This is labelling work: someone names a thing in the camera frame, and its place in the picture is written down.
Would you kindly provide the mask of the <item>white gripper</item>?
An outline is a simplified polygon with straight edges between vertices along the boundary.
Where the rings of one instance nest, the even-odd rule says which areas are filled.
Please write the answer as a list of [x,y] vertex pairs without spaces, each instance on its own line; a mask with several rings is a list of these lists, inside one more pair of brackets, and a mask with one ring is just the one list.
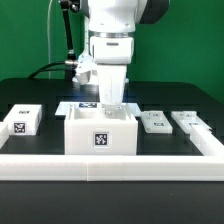
[[132,37],[90,38],[90,53],[96,64],[100,102],[107,117],[111,116],[111,110],[104,104],[120,104],[114,108],[114,115],[122,113],[127,65],[131,63],[133,50]]

